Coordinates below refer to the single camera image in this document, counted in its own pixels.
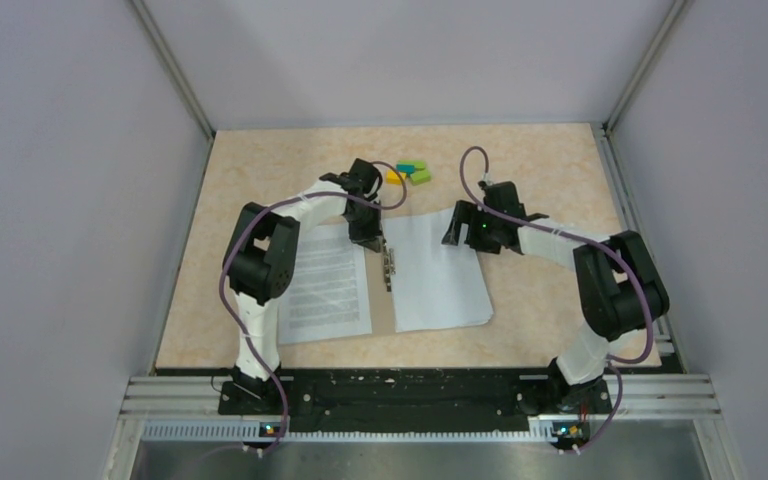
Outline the white paper sheet stack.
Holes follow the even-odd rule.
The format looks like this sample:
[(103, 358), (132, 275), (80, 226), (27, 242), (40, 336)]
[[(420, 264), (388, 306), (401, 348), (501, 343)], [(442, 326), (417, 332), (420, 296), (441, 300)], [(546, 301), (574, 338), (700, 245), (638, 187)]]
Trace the white paper sheet stack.
[(391, 294), (398, 333), (480, 326), (494, 315), (478, 256), (441, 243), (454, 210), (384, 221), (395, 274)]

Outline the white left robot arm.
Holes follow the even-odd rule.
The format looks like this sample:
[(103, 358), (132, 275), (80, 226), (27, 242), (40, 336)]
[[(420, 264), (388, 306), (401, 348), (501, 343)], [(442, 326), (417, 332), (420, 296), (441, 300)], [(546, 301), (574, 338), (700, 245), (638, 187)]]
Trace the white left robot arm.
[(257, 413), (286, 399), (276, 375), (279, 299), (294, 276), (300, 237), (342, 218), (350, 242), (379, 253), (385, 239), (379, 191), (391, 165), (357, 158), (348, 171), (326, 173), (310, 187), (272, 205), (243, 206), (222, 258), (220, 300), (237, 324), (239, 354), (228, 386)]

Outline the printed white paper sheet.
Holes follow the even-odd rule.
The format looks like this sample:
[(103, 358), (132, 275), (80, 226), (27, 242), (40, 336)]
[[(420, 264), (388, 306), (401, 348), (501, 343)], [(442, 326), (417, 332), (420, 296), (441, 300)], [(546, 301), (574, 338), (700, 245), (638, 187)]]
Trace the printed white paper sheet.
[(372, 332), (365, 250), (350, 241), (345, 224), (321, 225), (302, 234), (278, 315), (281, 345)]

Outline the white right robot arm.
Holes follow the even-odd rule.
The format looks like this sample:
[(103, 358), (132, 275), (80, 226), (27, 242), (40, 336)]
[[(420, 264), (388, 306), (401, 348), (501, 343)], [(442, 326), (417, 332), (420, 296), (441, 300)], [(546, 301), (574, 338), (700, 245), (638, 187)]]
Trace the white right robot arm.
[(527, 213), (510, 181), (479, 186), (482, 201), (457, 201), (441, 242), (489, 254), (508, 249), (575, 274), (584, 322), (550, 361), (546, 380), (522, 401), (529, 414), (572, 412), (594, 395), (613, 343), (668, 311), (666, 288), (638, 232), (587, 234)]

